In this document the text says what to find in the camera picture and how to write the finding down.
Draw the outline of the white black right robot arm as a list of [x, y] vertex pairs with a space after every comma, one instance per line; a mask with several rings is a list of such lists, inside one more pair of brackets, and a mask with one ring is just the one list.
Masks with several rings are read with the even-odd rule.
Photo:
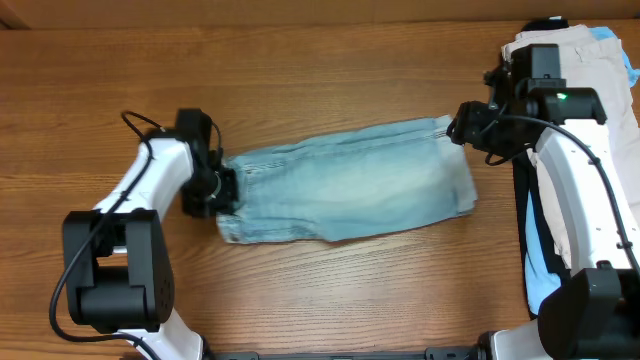
[[557, 194], [571, 251], [569, 281], [538, 317], [488, 335], [486, 359], [636, 359], [639, 227], [609, 152], [592, 88], [569, 87], [555, 44], [531, 44], [486, 74], [489, 102], [465, 102], [447, 130], [502, 162], [533, 149]]

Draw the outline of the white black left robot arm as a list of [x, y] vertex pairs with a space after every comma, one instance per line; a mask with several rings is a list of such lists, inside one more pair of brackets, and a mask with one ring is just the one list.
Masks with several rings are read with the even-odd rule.
[[175, 309], [162, 221], [176, 197], [193, 218], [232, 213], [236, 174], [223, 164], [219, 127], [198, 108], [137, 135], [138, 155], [114, 190], [63, 221], [64, 271], [49, 323], [69, 342], [124, 340], [147, 359], [211, 359]]

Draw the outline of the light blue denim shorts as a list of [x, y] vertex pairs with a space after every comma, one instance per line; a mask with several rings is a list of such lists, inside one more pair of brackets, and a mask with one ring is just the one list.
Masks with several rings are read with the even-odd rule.
[[451, 119], [420, 118], [231, 157], [238, 199], [216, 218], [228, 243], [329, 242], [471, 213], [477, 193]]

